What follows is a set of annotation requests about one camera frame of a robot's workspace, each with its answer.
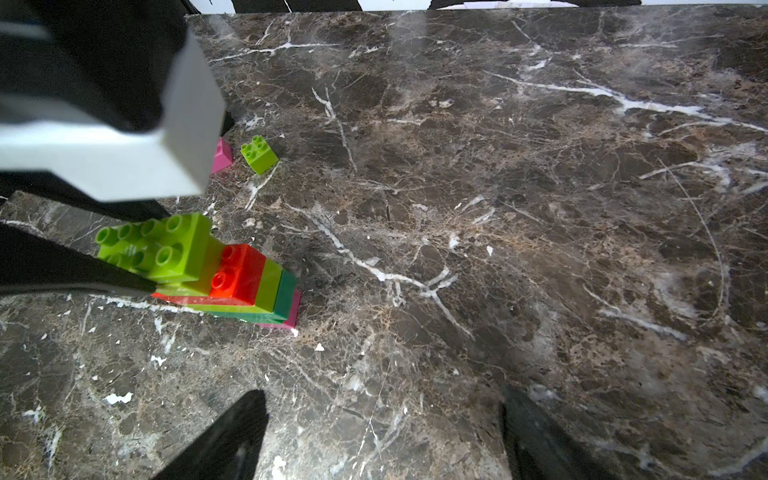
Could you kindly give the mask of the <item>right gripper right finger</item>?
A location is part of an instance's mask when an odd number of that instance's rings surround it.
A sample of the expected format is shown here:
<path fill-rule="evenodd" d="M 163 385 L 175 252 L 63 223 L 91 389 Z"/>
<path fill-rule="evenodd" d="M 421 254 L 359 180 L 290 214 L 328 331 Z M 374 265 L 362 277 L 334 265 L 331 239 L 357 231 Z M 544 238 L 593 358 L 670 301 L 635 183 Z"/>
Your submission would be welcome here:
<path fill-rule="evenodd" d="M 501 435 L 515 479 L 614 477 L 525 392 L 505 384 L 502 395 Z"/>

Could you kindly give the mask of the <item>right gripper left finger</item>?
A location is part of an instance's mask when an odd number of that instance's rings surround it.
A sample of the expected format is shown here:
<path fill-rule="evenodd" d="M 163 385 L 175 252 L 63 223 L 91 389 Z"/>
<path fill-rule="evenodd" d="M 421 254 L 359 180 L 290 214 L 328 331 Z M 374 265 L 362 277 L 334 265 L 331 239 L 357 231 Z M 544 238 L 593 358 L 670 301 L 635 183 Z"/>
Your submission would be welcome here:
<path fill-rule="evenodd" d="M 269 422 L 263 390 L 250 390 L 154 479 L 253 479 Z"/>

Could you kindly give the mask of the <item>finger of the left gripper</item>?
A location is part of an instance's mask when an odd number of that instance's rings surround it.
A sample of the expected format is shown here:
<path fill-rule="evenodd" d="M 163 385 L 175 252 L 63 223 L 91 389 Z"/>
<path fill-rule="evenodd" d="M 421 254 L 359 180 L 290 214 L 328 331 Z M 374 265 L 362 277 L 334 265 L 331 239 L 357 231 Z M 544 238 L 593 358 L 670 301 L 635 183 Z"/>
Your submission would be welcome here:
<path fill-rule="evenodd" d="M 147 296 L 156 283 L 97 258 L 3 224 L 1 293 L 87 292 Z"/>

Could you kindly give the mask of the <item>magenta square lego brick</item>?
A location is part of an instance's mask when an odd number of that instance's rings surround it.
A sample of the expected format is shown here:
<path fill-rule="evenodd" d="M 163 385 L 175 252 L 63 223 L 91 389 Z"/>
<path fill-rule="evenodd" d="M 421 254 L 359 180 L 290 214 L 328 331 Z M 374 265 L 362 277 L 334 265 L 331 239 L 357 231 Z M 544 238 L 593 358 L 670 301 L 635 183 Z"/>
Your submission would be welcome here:
<path fill-rule="evenodd" d="M 277 318 L 273 322 L 262 324 L 262 327 L 272 329 L 295 329 L 298 322 L 301 297 L 302 293 L 298 289 L 294 290 L 291 299 L 288 299 L 287 294 L 279 297 L 276 302 L 274 314 L 285 314 L 286 318 Z"/>

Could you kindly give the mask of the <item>lime long lego brick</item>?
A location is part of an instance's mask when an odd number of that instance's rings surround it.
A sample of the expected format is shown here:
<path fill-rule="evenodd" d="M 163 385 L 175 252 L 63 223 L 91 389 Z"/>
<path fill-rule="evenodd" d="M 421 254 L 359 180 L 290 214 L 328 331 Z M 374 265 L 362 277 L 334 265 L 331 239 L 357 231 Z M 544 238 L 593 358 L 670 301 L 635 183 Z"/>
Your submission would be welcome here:
<path fill-rule="evenodd" d="M 201 213 L 102 228 L 97 257 L 157 284 L 165 296 L 206 297 L 225 245 Z"/>

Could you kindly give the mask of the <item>lime rectangular lego brick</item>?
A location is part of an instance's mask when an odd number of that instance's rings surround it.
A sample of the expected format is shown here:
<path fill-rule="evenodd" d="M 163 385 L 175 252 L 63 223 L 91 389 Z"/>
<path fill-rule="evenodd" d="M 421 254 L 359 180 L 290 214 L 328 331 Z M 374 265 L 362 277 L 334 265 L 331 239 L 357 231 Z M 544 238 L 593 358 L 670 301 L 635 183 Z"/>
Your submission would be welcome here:
<path fill-rule="evenodd" d="M 238 304 L 188 304 L 189 308 L 220 312 L 271 313 L 274 310 L 277 291 L 283 269 L 266 257 L 259 256 L 251 264 L 224 270 L 231 279 L 227 288 L 215 290 L 213 301 L 241 301 Z"/>

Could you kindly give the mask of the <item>red long lego brick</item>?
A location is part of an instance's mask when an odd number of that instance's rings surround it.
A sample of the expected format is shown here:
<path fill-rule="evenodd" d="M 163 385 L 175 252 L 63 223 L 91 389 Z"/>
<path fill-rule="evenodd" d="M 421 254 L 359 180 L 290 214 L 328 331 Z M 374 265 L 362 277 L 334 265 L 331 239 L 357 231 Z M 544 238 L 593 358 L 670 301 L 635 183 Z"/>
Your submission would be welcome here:
<path fill-rule="evenodd" d="M 216 270 L 207 254 L 202 277 L 184 284 L 163 285 L 153 297 L 186 306 L 253 306 L 267 258 L 247 244 L 215 247 Z"/>

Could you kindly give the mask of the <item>pink square lego brick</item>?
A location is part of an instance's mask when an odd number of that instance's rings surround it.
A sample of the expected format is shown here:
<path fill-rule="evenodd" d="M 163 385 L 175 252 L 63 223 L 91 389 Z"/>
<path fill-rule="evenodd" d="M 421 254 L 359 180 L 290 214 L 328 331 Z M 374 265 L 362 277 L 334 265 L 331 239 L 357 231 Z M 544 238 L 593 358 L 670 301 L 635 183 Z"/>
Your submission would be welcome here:
<path fill-rule="evenodd" d="M 217 142 L 211 173 L 218 173 L 233 164 L 233 152 L 226 140 L 220 138 Z"/>

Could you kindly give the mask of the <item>lime small lego brick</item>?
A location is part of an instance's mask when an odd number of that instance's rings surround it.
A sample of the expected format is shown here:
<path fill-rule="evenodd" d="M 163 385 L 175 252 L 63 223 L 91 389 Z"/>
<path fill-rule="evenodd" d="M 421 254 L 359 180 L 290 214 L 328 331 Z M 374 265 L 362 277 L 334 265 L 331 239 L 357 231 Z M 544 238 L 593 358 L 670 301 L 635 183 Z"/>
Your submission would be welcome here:
<path fill-rule="evenodd" d="M 261 136 L 254 136 L 250 142 L 243 144 L 240 152 L 250 168 L 258 175 L 268 172 L 279 162 L 276 153 Z"/>

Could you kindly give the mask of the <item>dark green long lego brick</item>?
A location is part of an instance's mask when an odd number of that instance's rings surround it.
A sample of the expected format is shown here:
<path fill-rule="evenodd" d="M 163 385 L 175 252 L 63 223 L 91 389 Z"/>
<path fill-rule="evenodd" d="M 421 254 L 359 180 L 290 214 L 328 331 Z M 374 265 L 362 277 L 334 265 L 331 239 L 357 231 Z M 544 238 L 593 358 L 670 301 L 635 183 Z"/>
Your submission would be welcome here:
<path fill-rule="evenodd" d="M 235 318 L 255 324 L 284 324 L 290 318 L 296 285 L 296 277 L 284 270 L 281 275 L 274 310 L 271 313 L 212 311 L 211 315 Z"/>

